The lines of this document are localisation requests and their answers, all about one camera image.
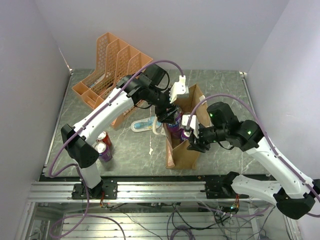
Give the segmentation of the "burlap canvas tote bag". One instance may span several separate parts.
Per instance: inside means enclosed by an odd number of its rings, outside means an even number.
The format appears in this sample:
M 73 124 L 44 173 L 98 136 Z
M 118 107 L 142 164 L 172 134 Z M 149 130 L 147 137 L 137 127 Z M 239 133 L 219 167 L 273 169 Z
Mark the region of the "burlap canvas tote bag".
M 180 112 L 180 119 L 184 115 L 190 115 L 194 107 L 205 98 L 198 84 L 189 87 L 189 97 L 177 99 L 174 103 Z M 163 124 L 166 137 L 165 162 L 167 169 L 194 170 L 200 152 L 189 150 L 188 146 L 191 131 L 185 131 L 183 126 L 178 125 L 170 128 Z

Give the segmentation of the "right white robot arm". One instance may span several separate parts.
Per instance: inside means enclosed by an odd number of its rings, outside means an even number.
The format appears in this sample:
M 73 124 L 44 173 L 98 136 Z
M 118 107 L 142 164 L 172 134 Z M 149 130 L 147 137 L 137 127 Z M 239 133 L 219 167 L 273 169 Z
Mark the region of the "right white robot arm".
M 184 129 L 190 132 L 188 150 L 205 153 L 211 144 L 226 141 L 231 150 L 238 148 L 252 156 L 275 178 L 256 180 L 231 171 L 222 181 L 221 194 L 226 198 L 239 194 L 264 200 L 294 220 L 310 215 L 320 194 L 319 179 L 299 171 L 276 150 L 255 121 L 239 121 L 227 103 L 216 102 L 206 111 L 211 126 L 201 124 L 196 115 L 182 117 Z

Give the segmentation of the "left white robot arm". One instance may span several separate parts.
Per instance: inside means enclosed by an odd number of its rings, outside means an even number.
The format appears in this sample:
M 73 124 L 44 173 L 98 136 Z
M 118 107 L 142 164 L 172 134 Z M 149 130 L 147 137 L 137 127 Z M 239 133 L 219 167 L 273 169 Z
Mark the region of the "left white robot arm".
M 111 91 L 103 103 L 89 115 L 74 125 L 65 124 L 61 128 L 63 148 L 73 160 L 71 164 L 81 179 L 82 192 L 73 193 L 73 199 L 87 197 L 97 199 L 105 195 L 104 182 L 97 168 L 97 160 L 102 156 L 95 148 L 98 136 L 120 114 L 135 107 L 139 101 L 146 101 L 155 107 L 158 119 L 163 123 L 174 122 L 177 108 L 174 102 L 180 94 L 187 93 L 186 77 L 182 73 L 179 80 L 166 90 L 157 85 L 165 70 L 151 62 L 133 75 L 126 75 Z

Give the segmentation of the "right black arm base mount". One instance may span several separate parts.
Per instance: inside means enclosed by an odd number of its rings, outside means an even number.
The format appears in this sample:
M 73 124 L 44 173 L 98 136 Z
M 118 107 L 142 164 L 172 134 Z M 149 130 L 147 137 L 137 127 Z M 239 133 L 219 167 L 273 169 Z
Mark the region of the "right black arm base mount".
M 236 198 L 236 192 L 232 188 L 232 183 L 239 175 L 239 173 L 231 171 L 226 175 L 205 176 L 205 189 L 201 190 L 201 192 L 206 194 L 207 199 Z

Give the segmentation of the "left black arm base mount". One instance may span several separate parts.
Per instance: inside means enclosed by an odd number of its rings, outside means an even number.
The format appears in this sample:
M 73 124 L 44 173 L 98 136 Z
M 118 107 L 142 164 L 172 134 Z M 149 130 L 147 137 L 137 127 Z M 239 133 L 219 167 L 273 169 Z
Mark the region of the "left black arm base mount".
M 114 181 L 101 181 L 94 188 L 87 188 L 90 199 L 115 200 L 118 193 L 118 184 Z M 85 200 L 87 193 L 83 183 L 77 183 L 73 186 L 71 193 L 72 200 Z

